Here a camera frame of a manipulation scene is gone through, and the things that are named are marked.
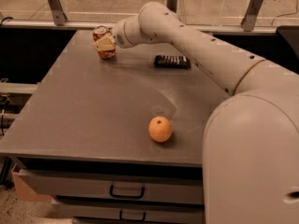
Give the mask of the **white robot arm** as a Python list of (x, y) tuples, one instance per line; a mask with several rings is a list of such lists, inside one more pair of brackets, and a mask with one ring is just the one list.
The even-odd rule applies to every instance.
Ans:
[(95, 48), (168, 43), (229, 94), (202, 145), (206, 224), (299, 224), (299, 76), (182, 23), (158, 2), (112, 28)]

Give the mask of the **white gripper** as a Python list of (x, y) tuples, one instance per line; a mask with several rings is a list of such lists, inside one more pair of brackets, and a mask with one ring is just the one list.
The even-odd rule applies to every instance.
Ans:
[(111, 29), (111, 35), (104, 35), (97, 39), (93, 46), (97, 51), (110, 51), (116, 47), (116, 43), (121, 48), (128, 48), (128, 41), (124, 32), (125, 20), (116, 23)]

